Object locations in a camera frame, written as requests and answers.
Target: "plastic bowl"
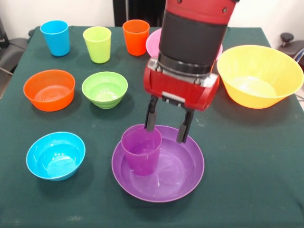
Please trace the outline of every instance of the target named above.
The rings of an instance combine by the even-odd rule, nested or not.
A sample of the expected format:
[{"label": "plastic bowl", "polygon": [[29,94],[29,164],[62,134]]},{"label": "plastic bowl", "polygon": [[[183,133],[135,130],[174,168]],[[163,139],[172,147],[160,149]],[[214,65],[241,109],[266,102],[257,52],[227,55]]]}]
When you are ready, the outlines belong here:
[{"label": "plastic bowl", "polygon": [[46,70],[30,77],[23,93],[39,110],[53,112],[67,107],[74,98],[75,79],[63,70]]},{"label": "plastic bowl", "polygon": [[[147,52],[151,57],[157,57],[159,53],[159,45],[161,40],[161,34],[162,30],[161,28],[151,33],[151,35],[148,37],[146,41],[146,48]],[[220,55],[223,52],[223,45],[220,46],[218,51],[217,59],[220,57]]]},{"label": "plastic bowl", "polygon": [[299,90],[304,82],[301,67],[278,50],[241,45],[218,59],[218,72],[229,96],[248,108],[267,108]]},{"label": "plastic bowl", "polygon": [[69,132],[55,132],[38,139],[28,150],[27,167],[35,176],[63,181],[81,165],[86,153],[84,142]]},{"label": "plastic bowl", "polygon": [[127,80],[115,72],[99,72],[89,76],[82,84],[83,94],[103,109],[115,107],[128,89]]}]

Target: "orange cup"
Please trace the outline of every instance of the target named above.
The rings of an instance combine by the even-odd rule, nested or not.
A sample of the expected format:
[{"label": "orange cup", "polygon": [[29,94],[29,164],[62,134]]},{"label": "orange cup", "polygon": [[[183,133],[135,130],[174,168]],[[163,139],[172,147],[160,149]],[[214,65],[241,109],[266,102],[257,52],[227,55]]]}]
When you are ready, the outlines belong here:
[{"label": "orange cup", "polygon": [[63,70],[41,71],[30,77],[23,93],[39,110],[58,111],[67,107],[74,98],[75,79]]},{"label": "orange cup", "polygon": [[146,49],[150,25],[144,20],[129,20],[123,24],[123,33],[130,55],[141,56]]}]

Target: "green bowl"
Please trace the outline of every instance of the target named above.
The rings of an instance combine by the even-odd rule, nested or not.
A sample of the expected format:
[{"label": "green bowl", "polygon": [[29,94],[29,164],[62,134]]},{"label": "green bowl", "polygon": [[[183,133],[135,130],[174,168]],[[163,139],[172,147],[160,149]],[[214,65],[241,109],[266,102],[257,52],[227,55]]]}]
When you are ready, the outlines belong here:
[{"label": "green bowl", "polygon": [[114,108],[128,89],[127,80],[115,72],[99,72],[89,76],[82,84],[83,94],[96,106]]}]

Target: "purple plate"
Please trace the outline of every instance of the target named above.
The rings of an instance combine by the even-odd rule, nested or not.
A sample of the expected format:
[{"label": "purple plate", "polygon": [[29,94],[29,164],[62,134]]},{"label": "purple plate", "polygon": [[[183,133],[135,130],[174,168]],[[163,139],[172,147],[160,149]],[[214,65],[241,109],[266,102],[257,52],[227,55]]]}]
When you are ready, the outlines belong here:
[{"label": "purple plate", "polygon": [[156,126],[162,135],[156,171],[148,176],[134,174],[124,156],[121,142],[112,156],[112,171],[119,185],[132,196],[154,203],[178,200],[192,192],[204,173],[204,157],[196,142],[176,142],[178,130]]}]

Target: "yellow bowl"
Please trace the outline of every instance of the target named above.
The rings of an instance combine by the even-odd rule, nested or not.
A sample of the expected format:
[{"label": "yellow bowl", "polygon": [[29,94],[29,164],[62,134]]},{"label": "yellow bowl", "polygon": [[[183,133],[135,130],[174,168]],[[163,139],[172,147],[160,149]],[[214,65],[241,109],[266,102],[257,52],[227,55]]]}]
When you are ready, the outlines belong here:
[{"label": "yellow bowl", "polygon": [[225,51],[217,62],[229,96],[248,108],[267,108],[299,90],[301,67],[278,50],[241,45]]}]

